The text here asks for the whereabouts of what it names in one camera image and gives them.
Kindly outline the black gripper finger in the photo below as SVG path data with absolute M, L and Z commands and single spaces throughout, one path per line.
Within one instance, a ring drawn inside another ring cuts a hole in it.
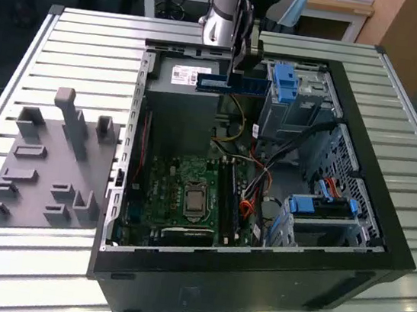
M 245 54 L 240 53 L 234 55 L 230 61 L 228 76 L 227 76 L 227 85 L 230 87 L 240 87 L 242 84 L 242 79 L 244 76 L 244 66 L 245 65 Z

